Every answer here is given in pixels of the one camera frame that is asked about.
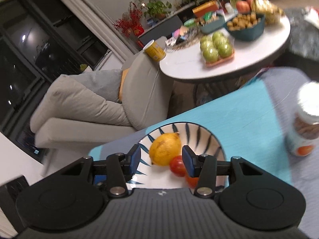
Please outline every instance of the white jar lid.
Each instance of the white jar lid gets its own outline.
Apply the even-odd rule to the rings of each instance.
[[[319,83],[309,82],[298,91],[299,116],[308,124],[319,124]]]

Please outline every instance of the green apple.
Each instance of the green apple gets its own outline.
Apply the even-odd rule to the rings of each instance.
[[[224,37],[224,34],[221,33],[220,31],[214,32],[212,36],[212,41],[214,41],[218,37]]]
[[[212,37],[211,36],[203,36],[201,39],[200,39],[200,44],[202,44],[203,42],[205,41],[213,41],[212,40]]]
[[[218,61],[218,50],[216,48],[208,48],[203,51],[203,57],[208,63],[215,63]]]
[[[213,42],[211,40],[203,41],[200,44],[200,50],[201,51],[204,51],[204,50],[206,50],[209,47],[214,47],[214,44],[213,44]]]
[[[223,43],[218,46],[219,55],[222,58],[226,58],[232,55],[232,45],[228,43]]]
[[[219,45],[224,44],[224,43],[229,43],[229,39],[227,39],[225,36],[217,37],[214,40],[214,46],[217,48],[219,47]]]

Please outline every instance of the white curtain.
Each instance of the white curtain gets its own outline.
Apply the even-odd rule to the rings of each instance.
[[[113,21],[88,0],[61,0],[124,63],[138,49],[113,27]]]

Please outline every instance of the orange pillow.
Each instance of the orange pillow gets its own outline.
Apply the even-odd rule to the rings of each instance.
[[[128,71],[129,71],[129,68],[125,69],[122,73],[122,80],[121,80],[121,86],[120,86],[120,92],[119,92],[120,101],[122,101],[123,84]]]

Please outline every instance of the yellow canister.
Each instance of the yellow canister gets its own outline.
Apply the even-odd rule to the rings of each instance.
[[[166,56],[164,50],[154,41],[154,39],[147,43],[143,47],[143,50],[156,62],[161,61]]]

